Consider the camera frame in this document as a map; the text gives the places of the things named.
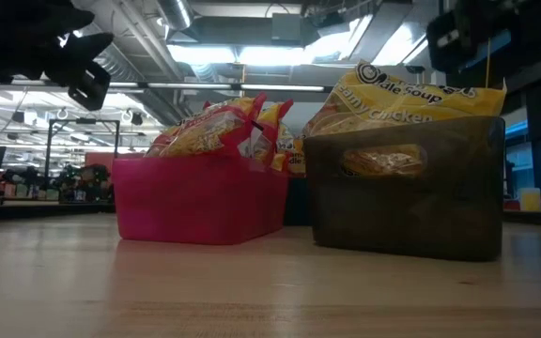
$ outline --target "pink plastic bin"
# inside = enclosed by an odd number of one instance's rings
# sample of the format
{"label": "pink plastic bin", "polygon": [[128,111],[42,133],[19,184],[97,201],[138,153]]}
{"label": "pink plastic bin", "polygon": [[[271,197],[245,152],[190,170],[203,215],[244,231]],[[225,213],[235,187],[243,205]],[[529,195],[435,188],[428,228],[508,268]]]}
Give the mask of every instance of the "pink plastic bin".
{"label": "pink plastic bin", "polygon": [[238,244],[283,227],[287,177],[224,156],[114,162],[124,239]]}

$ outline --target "ceiling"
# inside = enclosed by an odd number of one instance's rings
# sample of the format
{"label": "ceiling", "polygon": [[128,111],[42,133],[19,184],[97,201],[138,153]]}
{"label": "ceiling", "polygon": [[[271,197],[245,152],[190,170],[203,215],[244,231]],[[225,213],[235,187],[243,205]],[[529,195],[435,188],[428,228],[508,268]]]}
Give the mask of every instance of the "ceiling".
{"label": "ceiling", "polygon": [[[96,61],[103,64],[109,59],[114,59],[116,70],[111,72],[113,81],[144,81],[144,82],[197,82],[200,81],[193,69],[187,63],[176,62],[168,52],[166,44],[173,38],[180,38],[181,34],[188,35],[188,31],[167,35],[168,29],[161,21],[161,14],[157,7],[157,0],[132,0],[134,11],[129,11],[126,5],[120,5],[119,1],[129,0],[74,0],[77,8],[90,10],[96,14],[94,24],[84,29],[79,34],[90,34],[100,31],[112,32],[115,41]],[[244,18],[250,20],[271,20],[274,13],[306,13],[316,14],[327,8],[340,9],[350,8],[369,3],[364,0],[318,0],[297,1],[286,0],[281,5],[271,5],[268,1],[259,0],[229,0],[229,1],[202,1],[191,0],[188,3],[197,13],[193,27],[197,27],[205,20],[211,18],[231,17],[228,22],[237,27]],[[378,56],[401,53],[403,48],[398,41],[391,41],[394,34],[409,35],[411,40],[417,41],[425,33],[426,25],[438,15],[438,0],[416,0],[412,5],[402,4],[406,1],[383,1],[379,11],[375,13],[370,23],[364,29],[360,42],[353,46],[350,57],[342,60],[328,60],[316,62],[314,65],[298,66],[244,66],[242,64],[212,64],[211,71],[215,79],[220,82],[244,82],[246,84],[269,84],[269,85],[334,85],[348,69],[353,67],[359,60],[375,60]],[[124,8],[124,14],[118,9]],[[424,50],[409,61],[409,65],[423,66],[430,73],[428,52]],[[400,77],[404,81],[415,82],[416,75],[408,73],[400,66],[389,67],[384,71]],[[210,90],[143,90],[137,92],[113,92],[108,95],[104,107],[98,112],[87,112],[70,100],[67,94],[58,88],[26,88],[0,86],[0,144],[16,145],[11,147],[6,157],[6,163],[19,163],[26,161],[25,153],[30,151],[35,156],[31,162],[41,165],[44,155],[43,145],[47,142],[47,120],[58,116],[66,119],[78,117],[95,117],[101,119],[113,119],[121,121],[123,136],[120,144],[124,146],[122,151],[146,149],[155,138],[163,125],[168,125],[188,116],[192,111],[199,110],[205,101],[221,101],[231,99],[239,92],[216,92]],[[246,95],[255,95],[255,92],[246,92]],[[293,99],[301,103],[300,111],[292,109],[291,115],[300,115],[293,118],[292,129],[300,128],[305,121],[312,116],[317,107],[326,99],[327,94],[302,93],[302,92],[269,92],[268,101],[280,101]],[[17,123],[11,121],[15,110],[24,111],[30,122]],[[141,114],[144,123],[134,126],[131,114]],[[72,132],[62,130],[54,138],[54,144],[81,146],[82,149],[73,151],[80,162],[85,148],[93,146],[87,151],[109,150],[108,145],[113,145],[115,137],[110,128],[113,126],[89,125],[77,126],[68,124]],[[88,141],[71,138],[71,133],[89,133]],[[60,159],[70,158],[68,151],[55,150],[54,155]]]}

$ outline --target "dark brown basket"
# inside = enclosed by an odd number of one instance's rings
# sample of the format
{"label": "dark brown basket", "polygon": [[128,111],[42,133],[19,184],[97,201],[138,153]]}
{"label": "dark brown basket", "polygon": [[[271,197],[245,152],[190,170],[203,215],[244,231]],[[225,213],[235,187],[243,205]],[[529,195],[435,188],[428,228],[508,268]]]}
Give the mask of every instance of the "dark brown basket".
{"label": "dark brown basket", "polygon": [[[348,150],[415,144],[414,177],[349,177]],[[504,121],[464,117],[304,141],[319,245],[443,259],[496,259],[502,247]]]}

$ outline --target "table surface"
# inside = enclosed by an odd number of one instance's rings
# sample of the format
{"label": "table surface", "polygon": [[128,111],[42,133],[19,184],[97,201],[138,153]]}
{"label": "table surface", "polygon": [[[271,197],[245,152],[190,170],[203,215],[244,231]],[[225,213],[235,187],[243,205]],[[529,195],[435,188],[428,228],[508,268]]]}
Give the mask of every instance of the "table surface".
{"label": "table surface", "polygon": [[0,337],[541,337],[541,226],[502,259],[120,240],[116,216],[0,223]]}

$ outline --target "wooden table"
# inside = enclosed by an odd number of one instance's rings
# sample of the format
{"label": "wooden table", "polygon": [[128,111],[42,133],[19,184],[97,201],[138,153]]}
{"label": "wooden table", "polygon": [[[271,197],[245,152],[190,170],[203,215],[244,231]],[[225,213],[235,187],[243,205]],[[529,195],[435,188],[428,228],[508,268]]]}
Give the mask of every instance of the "wooden table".
{"label": "wooden table", "polygon": [[0,337],[541,337],[541,227],[502,259],[119,241],[114,215],[0,223]]}

